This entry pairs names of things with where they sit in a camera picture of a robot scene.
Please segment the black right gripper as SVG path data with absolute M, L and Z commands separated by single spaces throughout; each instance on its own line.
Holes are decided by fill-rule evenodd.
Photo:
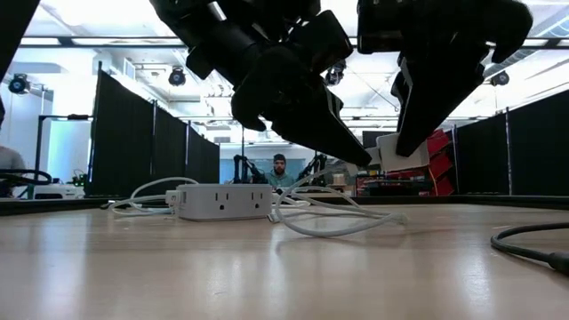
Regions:
M 390 93 L 399 101 L 396 154 L 410 156 L 483 81 L 488 44 L 492 61 L 507 59 L 533 26 L 526 4 L 513 0 L 359 0 L 357 50 L 401 52 Z M 446 52 L 463 45 L 482 48 Z

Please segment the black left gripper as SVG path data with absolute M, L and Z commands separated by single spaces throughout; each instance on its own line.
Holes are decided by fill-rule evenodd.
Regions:
M 185 45 L 194 74 L 216 71 L 240 84 L 231 107 L 243 127 L 263 132 L 268 120 L 284 140 L 350 164 L 371 162 L 321 77 L 353 49 L 319 1 L 187 1 Z

